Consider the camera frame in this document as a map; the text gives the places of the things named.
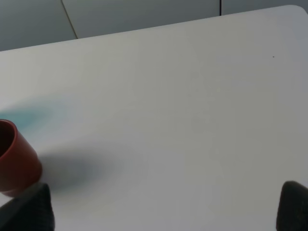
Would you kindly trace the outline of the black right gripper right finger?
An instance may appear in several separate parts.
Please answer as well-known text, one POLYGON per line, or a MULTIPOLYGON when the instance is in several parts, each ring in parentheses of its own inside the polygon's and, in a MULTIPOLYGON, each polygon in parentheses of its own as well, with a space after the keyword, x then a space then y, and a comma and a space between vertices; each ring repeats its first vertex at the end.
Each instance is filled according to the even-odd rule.
POLYGON ((296 181, 282 186, 276 217, 278 231, 308 230, 308 189, 296 181))

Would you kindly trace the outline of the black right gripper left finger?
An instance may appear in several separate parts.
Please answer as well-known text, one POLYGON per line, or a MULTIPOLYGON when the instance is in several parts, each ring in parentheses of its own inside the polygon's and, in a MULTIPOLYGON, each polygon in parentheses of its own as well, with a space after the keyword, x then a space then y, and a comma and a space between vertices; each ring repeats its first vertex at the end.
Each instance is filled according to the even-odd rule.
POLYGON ((53 231, 55 218, 48 184, 36 183, 0 207, 2 231, 53 231))

